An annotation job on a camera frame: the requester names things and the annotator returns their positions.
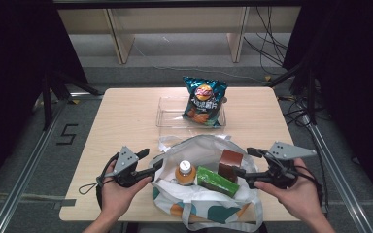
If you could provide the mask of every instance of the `white tote bag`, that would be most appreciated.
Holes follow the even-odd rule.
[[[173,146],[164,154],[157,156],[150,164],[163,158],[162,168],[155,174],[153,201],[159,209],[169,215],[180,216],[189,230],[208,227],[223,227],[245,232],[255,232],[262,224],[262,205],[256,189],[249,189],[242,178],[238,178],[240,188],[234,198],[211,191],[199,185],[181,186],[174,182],[175,169],[182,160],[194,166],[204,166],[217,172],[223,150],[244,154],[241,168],[256,172],[253,159],[236,144],[214,135],[198,135]],[[238,222],[239,216],[254,210],[256,224]],[[190,221],[195,218],[207,221]]]

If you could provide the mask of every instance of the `chip bag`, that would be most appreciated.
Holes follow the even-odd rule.
[[[221,81],[184,77],[189,99],[183,117],[206,126],[220,126],[220,107],[228,85]]]

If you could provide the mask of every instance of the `green package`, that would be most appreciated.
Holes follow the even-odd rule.
[[[233,183],[230,180],[202,166],[198,167],[196,176],[198,185],[223,193],[229,197],[233,197],[239,189],[239,185],[237,183]]]

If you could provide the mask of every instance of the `finger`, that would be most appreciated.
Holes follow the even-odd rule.
[[[300,167],[307,167],[304,163],[304,161],[301,158],[295,158],[293,159],[293,165],[300,166]]]
[[[108,168],[107,168],[107,173],[110,173],[110,172],[114,171],[114,167],[115,167],[115,164],[116,164],[116,163],[117,163],[116,160],[114,160],[114,161],[112,161],[112,162],[110,163],[110,165],[109,165]]]
[[[254,186],[261,189],[262,191],[275,196],[276,198],[281,198],[281,193],[283,192],[278,187],[272,185],[271,183],[265,183],[265,182],[254,182]]]
[[[133,186],[130,187],[131,191],[135,195],[138,193],[142,188],[144,188],[150,181],[152,177],[146,177],[135,183]]]

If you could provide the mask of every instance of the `bag handle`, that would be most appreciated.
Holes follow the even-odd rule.
[[[230,222],[227,224],[221,224],[217,222],[195,222],[189,223],[190,212],[192,209],[192,203],[184,203],[182,220],[186,228],[191,231],[197,231],[204,228],[210,227],[222,227],[232,230],[244,231],[244,232],[255,232],[263,223],[263,210],[262,204],[258,198],[253,200],[254,211],[256,215],[256,224],[245,223],[245,222]]]
[[[227,134],[216,134],[214,136],[222,138],[222,139],[225,139],[227,141],[231,140],[231,136],[227,135]],[[172,140],[182,140],[182,138],[177,137],[177,136],[172,136],[172,135],[159,137],[159,140],[158,140],[159,151],[161,151],[161,152],[167,152],[168,150],[170,150],[171,147],[165,146],[165,142],[172,141]]]

